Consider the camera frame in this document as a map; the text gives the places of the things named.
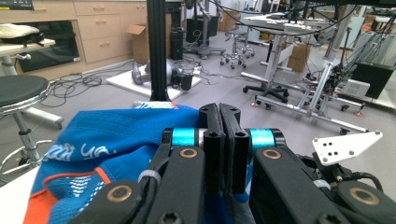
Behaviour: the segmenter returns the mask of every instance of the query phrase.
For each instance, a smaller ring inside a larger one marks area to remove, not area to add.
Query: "floor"
[[[217,36],[211,37],[210,46],[231,49],[232,42],[226,42],[223,33],[218,32]],[[189,105],[199,108],[210,103],[224,103],[233,105],[241,109],[242,128],[278,128],[286,136],[289,148],[296,154],[310,156],[315,150],[312,140],[315,137],[339,136],[340,128],[330,123],[308,118],[307,116],[296,114],[288,109],[273,106],[271,110],[266,110],[263,105],[259,107],[251,106],[256,92],[249,91],[243,93],[242,89],[246,85],[257,85],[260,83],[240,76],[242,71],[250,74],[261,75],[265,72],[265,66],[260,65],[266,57],[267,49],[260,46],[253,46],[256,55],[246,59],[247,68],[236,66],[231,69],[229,65],[220,65],[220,56],[217,53],[208,56],[207,60],[201,60],[198,55],[185,54],[185,59],[201,62],[204,72],[197,75],[201,82],[176,98],[174,101],[179,105]],[[320,70],[323,67],[322,56],[325,48],[313,48],[308,61],[311,72]],[[193,68],[191,63],[184,63],[183,67]],[[50,113],[64,118],[64,127],[80,110],[98,110],[113,108],[129,108],[135,101],[148,101],[149,98],[131,91],[106,84],[108,77],[132,69],[131,62],[119,63],[112,69],[103,68],[100,71],[85,73],[83,75],[73,75],[63,78],[63,88],[56,89],[56,96],[50,96],[36,108],[43,109]],[[301,79],[305,72],[289,74],[279,72],[276,78],[288,83],[302,85]],[[290,91],[289,102],[296,104],[302,95],[297,91]],[[358,111],[357,107],[351,106],[347,111],[342,112],[339,104],[330,102],[326,111],[326,116],[340,119],[345,122],[355,124],[372,131],[379,130],[384,134],[383,138],[374,144],[370,149],[362,153],[358,158],[351,161],[344,161],[341,165],[352,171],[371,173],[377,176],[384,187],[384,191],[390,198],[396,201],[396,153],[394,146],[396,139],[396,112],[382,107],[368,104],[361,113],[363,117],[354,116]],[[62,130],[42,119],[37,119],[29,115],[25,116],[27,126],[33,130],[36,140],[56,139]],[[2,160],[11,151],[21,147],[21,140],[18,137],[18,128],[12,117],[0,119],[0,159]],[[351,142],[345,146],[345,150],[353,149],[358,143]],[[41,153],[49,148],[49,145],[40,146]],[[7,167],[15,167],[18,158],[13,158]]]

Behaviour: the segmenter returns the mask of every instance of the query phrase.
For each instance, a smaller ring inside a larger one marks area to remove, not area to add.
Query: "drawer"
[[[66,1],[33,1],[32,11],[1,11],[0,23],[30,21],[70,21],[76,19],[73,2]]]
[[[75,2],[74,6],[79,16],[120,13],[119,5],[114,2]]]
[[[84,46],[86,63],[125,55],[129,51],[127,40],[122,35],[84,40],[82,45]]]
[[[120,35],[120,15],[79,16],[78,28],[82,40]]]

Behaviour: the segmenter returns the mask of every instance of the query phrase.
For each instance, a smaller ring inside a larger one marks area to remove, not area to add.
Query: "caster wheel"
[[[346,111],[349,108],[349,105],[341,105],[341,111]]]
[[[341,129],[341,131],[340,131],[340,134],[341,135],[346,135],[347,133],[349,133],[350,132],[350,130],[347,130],[347,129]]]
[[[19,166],[22,166],[26,164],[29,161],[29,158],[21,158],[21,160],[18,162]]]

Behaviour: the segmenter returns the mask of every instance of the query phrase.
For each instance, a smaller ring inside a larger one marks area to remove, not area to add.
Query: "blue cloth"
[[[82,211],[104,186],[98,174],[84,174],[100,167],[111,181],[132,179],[149,166],[165,128],[198,127],[198,110],[145,108],[81,111],[75,115],[45,155],[32,194],[47,189],[58,202],[49,223],[65,223]],[[238,198],[245,202],[246,195]],[[226,201],[206,196],[206,223],[230,223]]]

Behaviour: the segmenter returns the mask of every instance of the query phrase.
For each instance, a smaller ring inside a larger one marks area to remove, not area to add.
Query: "cabinet handle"
[[[104,46],[108,46],[108,45],[110,45],[110,42],[108,42],[108,41],[105,42],[105,43],[100,43],[99,44],[100,47],[104,47]]]
[[[93,10],[105,10],[105,7],[101,6],[101,7],[93,7]]]
[[[35,11],[47,11],[45,7],[35,8]]]
[[[106,23],[107,21],[106,20],[100,20],[100,21],[95,21],[97,24],[99,24],[99,23]]]

